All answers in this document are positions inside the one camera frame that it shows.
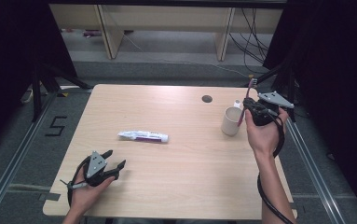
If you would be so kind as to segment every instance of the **wooden desk in background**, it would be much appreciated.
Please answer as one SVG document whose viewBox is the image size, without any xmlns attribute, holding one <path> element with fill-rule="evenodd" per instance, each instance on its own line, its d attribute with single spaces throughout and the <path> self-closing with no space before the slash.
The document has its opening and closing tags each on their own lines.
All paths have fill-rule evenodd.
<svg viewBox="0 0 357 224">
<path fill-rule="evenodd" d="M 92 150 L 113 149 L 105 170 L 126 167 L 87 212 L 94 217 L 261 219 L 258 169 L 245 123 L 234 137 L 221 131 L 225 109 L 243 88 L 98 85 L 94 88 L 51 188 L 44 213 L 65 216 L 67 188 L 77 165 Z M 202 97 L 213 98 L 204 103 Z M 256 91 L 250 95 L 257 98 Z M 124 141 L 120 131 L 168 134 L 167 144 Z M 292 202 L 281 163 L 281 181 Z"/>
</svg>

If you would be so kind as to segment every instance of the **table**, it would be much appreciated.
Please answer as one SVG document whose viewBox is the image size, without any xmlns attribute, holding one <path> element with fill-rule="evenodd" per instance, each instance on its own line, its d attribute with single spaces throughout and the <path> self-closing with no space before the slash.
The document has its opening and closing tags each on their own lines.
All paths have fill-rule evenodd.
<svg viewBox="0 0 357 224">
<path fill-rule="evenodd" d="M 234 137 L 220 129 L 225 109 L 245 92 L 243 88 L 97 85 L 50 190 L 61 197 L 46 201 L 44 213 L 65 216 L 67 189 L 60 179 L 71 180 L 92 150 L 113 149 L 105 170 L 123 160 L 126 167 L 87 216 L 260 219 L 258 169 L 245 123 Z M 205 95 L 213 100 L 204 103 Z M 255 90 L 250 95 L 257 98 Z M 155 144 L 117 137 L 127 130 L 166 133 L 170 139 Z M 280 160 L 276 162 L 292 202 Z"/>
</svg>

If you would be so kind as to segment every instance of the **cup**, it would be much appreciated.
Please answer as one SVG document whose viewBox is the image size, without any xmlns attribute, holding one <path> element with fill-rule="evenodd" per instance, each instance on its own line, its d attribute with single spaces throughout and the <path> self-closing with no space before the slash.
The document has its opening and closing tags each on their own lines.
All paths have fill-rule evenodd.
<svg viewBox="0 0 357 224">
<path fill-rule="evenodd" d="M 224 120 L 222 121 L 222 132 L 234 136 L 239 131 L 239 119 L 242 110 L 238 107 L 231 106 L 225 111 Z"/>
</svg>

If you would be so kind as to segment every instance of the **black controller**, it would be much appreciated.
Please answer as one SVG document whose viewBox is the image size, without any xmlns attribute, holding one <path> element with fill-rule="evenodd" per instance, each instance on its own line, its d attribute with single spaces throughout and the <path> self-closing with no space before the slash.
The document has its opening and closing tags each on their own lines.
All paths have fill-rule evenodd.
<svg viewBox="0 0 357 224">
<path fill-rule="evenodd" d="M 256 102 L 253 98 L 244 99 L 244 109 L 249 109 L 256 126 L 264 126 L 273 121 L 273 117 L 277 118 L 279 115 L 279 106 L 268 103 L 264 100 Z"/>
</svg>

